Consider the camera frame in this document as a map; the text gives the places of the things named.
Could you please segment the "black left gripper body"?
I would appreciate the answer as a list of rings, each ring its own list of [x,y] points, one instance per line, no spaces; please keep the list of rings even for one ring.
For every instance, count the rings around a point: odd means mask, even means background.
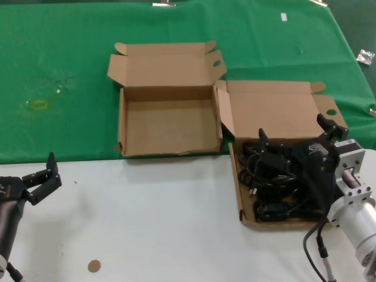
[[[31,202],[29,186],[19,177],[1,176],[1,205],[26,200]]]

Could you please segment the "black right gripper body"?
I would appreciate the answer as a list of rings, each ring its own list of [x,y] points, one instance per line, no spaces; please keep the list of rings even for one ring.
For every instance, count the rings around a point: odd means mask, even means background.
[[[293,144],[293,159],[300,170],[298,175],[328,216],[338,190],[335,179],[338,156],[334,153],[334,141],[328,136],[298,140]]]

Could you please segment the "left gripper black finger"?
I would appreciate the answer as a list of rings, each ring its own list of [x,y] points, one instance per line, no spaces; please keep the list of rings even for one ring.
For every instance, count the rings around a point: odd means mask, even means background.
[[[62,181],[54,153],[49,153],[45,170],[24,176],[22,182],[26,186],[23,196],[33,206],[61,187]]]

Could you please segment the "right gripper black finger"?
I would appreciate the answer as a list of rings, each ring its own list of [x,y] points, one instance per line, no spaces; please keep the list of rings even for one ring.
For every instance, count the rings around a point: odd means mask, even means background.
[[[317,115],[317,123],[324,131],[319,135],[318,139],[326,142],[334,141],[335,138],[337,138],[339,142],[347,140],[348,129],[338,125],[334,120],[327,119],[320,113]]]
[[[258,135],[260,149],[259,161],[279,172],[291,172],[292,145],[270,141],[262,128],[258,130]]]

